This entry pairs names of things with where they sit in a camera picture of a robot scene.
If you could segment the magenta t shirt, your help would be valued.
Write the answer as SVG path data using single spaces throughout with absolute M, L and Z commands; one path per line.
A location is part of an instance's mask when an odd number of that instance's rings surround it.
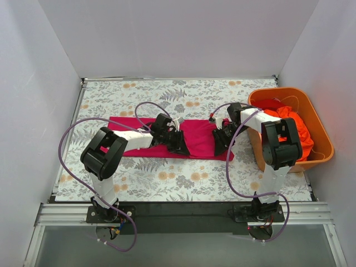
M 142 125 L 133 117 L 110 117 L 110 120 L 123 123 L 124 125 L 139 128 Z M 108 123 L 110 130 L 127 131 L 128 129 Z M 130 150 L 123 153 L 124 157 L 157 157 L 171 159 L 194 159 L 194 160 L 220 160 L 226 161 L 227 151 L 215 156 L 215 140 L 212 131 L 216 126 L 208 120 L 185 120 L 180 128 L 184 132 L 184 139 L 190 152 L 189 156 L 169 152 L 165 145 L 139 150 Z

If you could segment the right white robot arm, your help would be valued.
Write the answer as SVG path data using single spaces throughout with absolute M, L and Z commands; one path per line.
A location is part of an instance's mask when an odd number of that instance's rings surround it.
M 261 135 L 261 149 L 265 169 L 260 187 L 253 195 L 239 194 L 251 201 L 237 204 L 231 211 L 236 222 L 250 220 L 264 221 L 277 218 L 284 221 L 280 192 L 287 173 L 302 157 L 303 150 L 298 129 L 293 118 L 279 118 L 268 115 L 262 109 L 244 103 L 227 103 L 229 122 L 216 118 L 214 113 L 209 121 L 216 125 L 212 135 L 215 141 L 215 155 L 231 153 L 237 136 L 247 129 Z

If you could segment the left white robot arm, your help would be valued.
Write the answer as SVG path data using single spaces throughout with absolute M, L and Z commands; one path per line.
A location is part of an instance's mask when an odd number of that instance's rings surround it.
M 159 114 L 154 122 L 129 131 L 112 131 L 108 127 L 99 129 L 81 154 L 80 160 L 90 173 L 96 191 L 91 198 L 97 215 L 105 222 L 118 217 L 118 198 L 113 185 L 113 175 L 125 152 L 147 150 L 164 145 L 171 154 L 189 156 L 184 132 L 180 124 L 184 119 L 173 119 Z

